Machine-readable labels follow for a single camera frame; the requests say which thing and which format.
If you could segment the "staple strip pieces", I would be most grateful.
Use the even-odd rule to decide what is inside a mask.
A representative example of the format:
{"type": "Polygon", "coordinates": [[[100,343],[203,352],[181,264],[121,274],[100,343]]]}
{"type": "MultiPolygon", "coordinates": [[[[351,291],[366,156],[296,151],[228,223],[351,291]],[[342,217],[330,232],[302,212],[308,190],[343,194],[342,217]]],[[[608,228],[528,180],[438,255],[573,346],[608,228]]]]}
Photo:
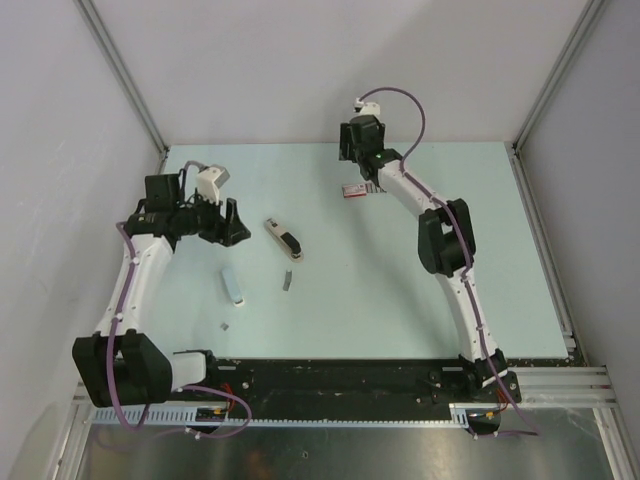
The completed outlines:
{"type": "Polygon", "coordinates": [[[293,271],[292,270],[287,270],[286,273],[285,273],[285,278],[284,278],[284,282],[283,282],[283,290],[285,292],[290,290],[292,279],[293,279],[293,271]]]}

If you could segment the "beige black stapler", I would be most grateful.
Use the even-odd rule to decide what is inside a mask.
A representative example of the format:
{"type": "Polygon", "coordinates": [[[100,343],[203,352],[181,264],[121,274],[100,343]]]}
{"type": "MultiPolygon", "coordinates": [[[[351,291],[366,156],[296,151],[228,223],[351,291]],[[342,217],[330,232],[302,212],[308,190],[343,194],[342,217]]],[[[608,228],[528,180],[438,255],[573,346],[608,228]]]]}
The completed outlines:
{"type": "Polygon", "coordinates": [[[268,218],[265,222],[265,228],[286,253],[287,257],[293,262],[302,262],[304,253],[299,240],[280,222],[273,218],[268,218]]]}

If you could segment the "red staple box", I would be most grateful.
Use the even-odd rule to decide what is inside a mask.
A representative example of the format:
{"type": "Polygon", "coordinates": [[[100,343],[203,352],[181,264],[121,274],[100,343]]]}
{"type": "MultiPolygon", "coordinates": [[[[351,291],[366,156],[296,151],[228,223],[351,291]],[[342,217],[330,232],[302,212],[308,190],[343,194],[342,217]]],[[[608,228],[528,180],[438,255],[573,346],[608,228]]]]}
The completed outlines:
{"type": "Polygon", "coordinates": [[[372,182],[363,182],[357,184],[347,184],[341,187],[342,194],[345,199],[365,197],[367,195],[384,193],[385,190],[376,186],[372,182]]]}

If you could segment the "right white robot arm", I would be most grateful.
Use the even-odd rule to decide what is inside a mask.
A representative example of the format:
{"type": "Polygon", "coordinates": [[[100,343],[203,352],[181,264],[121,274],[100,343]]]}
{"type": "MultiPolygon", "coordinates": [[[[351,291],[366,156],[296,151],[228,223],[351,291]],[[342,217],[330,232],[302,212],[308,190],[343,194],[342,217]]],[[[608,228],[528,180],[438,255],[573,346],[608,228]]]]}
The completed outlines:
{"type": "MultiPolygon", "coordinates": [[[[373,113],[365,104],[356,107],[357,116],[340,125],[339,159],[358,165],[367,186],[379,188],[394,196],[405,206],[417,222],[417,252],[422,267],[434,275],[449,302],[452,318],[459,338],[460,355],[453,371],[429,372],[426,385],[433,391],[433,398],[444,401],[445,395],[464,395],[473,401],[484,401],[504,386],[502,378],[508,367],[502,351],[496,346],[484,323],[484,314],[477,299],[474,280],[474,254],[476,244],[467,203],[463,199],[442,199],[431,187],[416,178],[406,167],[405,161],[420,142],[425,131],[422,115],[418,139],[404,155],[395,149],[385,148],[385,124],[379,113],[373,113]]],[[[270,218],[265,227],[272,238],[284,248],[287,258],[294,262],[303,260],[303,250],[298,240],[286,231],[280,222],[270,218]]],[[[318,289],[313,302],[306,302],[297,317],[301,322],[333,327],[330,323],[350,318],[382,318],[381,313],[369,313],[355,307],[351,311],[336,309],[340,302],[329,293],[337,291],[318,289]]]]}

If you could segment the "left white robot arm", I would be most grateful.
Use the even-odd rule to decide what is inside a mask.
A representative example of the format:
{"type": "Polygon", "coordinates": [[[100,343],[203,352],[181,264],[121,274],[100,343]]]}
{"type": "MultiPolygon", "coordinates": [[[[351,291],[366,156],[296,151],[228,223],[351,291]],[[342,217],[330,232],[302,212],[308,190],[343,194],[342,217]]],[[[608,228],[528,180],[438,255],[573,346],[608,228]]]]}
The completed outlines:
{"type": "Polygon", "coordinates": [[[123,257],[111,300],[94,332],[72,347],[98,408],[164,403],[184,386],[202,400],[220,390],[211,351],[161,349],[149,334],[157,289],[182,238],[231,247],[251,236],[236,200],[221,196],[229,178],[224,167],[200,165],[192,195],[185,193],[186,177],[185,169],[147,176],[144,198],[116,225],[123,257]]]}

